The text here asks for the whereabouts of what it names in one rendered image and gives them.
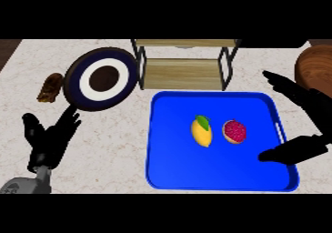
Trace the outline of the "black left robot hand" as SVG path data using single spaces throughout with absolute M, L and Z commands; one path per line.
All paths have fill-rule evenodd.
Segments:
M 77 107 L 70 105 L 57 123 L 45 128 L 31 113 L 23 115 L 24 138 L 31 146 L 27 170 L 37 172 L 42 166 L 55 169 L 67 151 L 68 142 L 82 124 Z

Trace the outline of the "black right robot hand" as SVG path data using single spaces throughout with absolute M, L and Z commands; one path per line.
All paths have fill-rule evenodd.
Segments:
M 322 133 L 291 139 L 259 156 L 263 162 L 294 165 L 326 153 L 326 146 L 332 145 L 332 98 L 315 88 L 307 90 L 285 76 L 269 71 L 263 75 L 273 90 L 301 107 Z

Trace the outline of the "blue plastic tray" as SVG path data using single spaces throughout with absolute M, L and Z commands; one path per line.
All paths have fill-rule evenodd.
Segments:
M 210 120 L 213 141 L 194 140 L 195 116 Z M 232 144 L 223 124 L 236 120 L 247 139 Z M 158 189 L 292 191 L 298 186 L 294 166 L 263 162 L 259 155 L 287 141 L 270 96 L 257 92 L 172 92 L 151 102 L 145 178 Z

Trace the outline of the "yellow lemon with green leaf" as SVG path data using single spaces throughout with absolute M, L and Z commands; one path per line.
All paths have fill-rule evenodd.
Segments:
M 213 131 L 210 126 L 210 120 L 205 116 L 195 116 L 195 120 L 191 124 L 191 134 L 197 143 L 202 147 L 210 147 L 213 141 Z

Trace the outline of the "round brown wooden bowl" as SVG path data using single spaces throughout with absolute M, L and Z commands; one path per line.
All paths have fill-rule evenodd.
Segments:
M 332 98 L 332 46 L 312 46 L 303 51 L 294 64 L 294 80 Z

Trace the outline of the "brown bread piece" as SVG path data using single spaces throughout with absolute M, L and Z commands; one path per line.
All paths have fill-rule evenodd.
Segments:
M 62 85 L 64 85 L 64 76 L 59 73 L 52 73 L 45 80 L 37 96 L 37 101 L 52 103 L 59 94 Z

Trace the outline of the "halved red pomegranate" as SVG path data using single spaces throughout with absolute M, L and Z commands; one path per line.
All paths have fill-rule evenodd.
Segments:
M 236 120 L 229 120 L 223 124 L 222 133 L 232 144 L 241 144 L 247 139 L 247 127 Z

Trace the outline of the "dark appliance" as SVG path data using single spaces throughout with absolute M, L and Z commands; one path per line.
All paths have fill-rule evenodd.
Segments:
M 242 48 L 298 48 L 307 43 L 306 39 L 244 39 Z

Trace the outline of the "dark blue and white plate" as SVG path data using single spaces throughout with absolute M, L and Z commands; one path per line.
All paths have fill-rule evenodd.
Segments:
M 102 47 L 71 64 L 64 83 L 67 101 L 83 111 L 101 111 L 127 98 L 138 84 L 136 60 L 120 48 Z

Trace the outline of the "wooden tiered shelf black frame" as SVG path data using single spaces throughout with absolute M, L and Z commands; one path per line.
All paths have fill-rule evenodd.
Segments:
M 241 39 L 132 39 L 141 89 L 220 90 L 233 77 L 233 59 Z M 148 58 L 145 49 L 163 47 L 219 47 L 219 57 Z

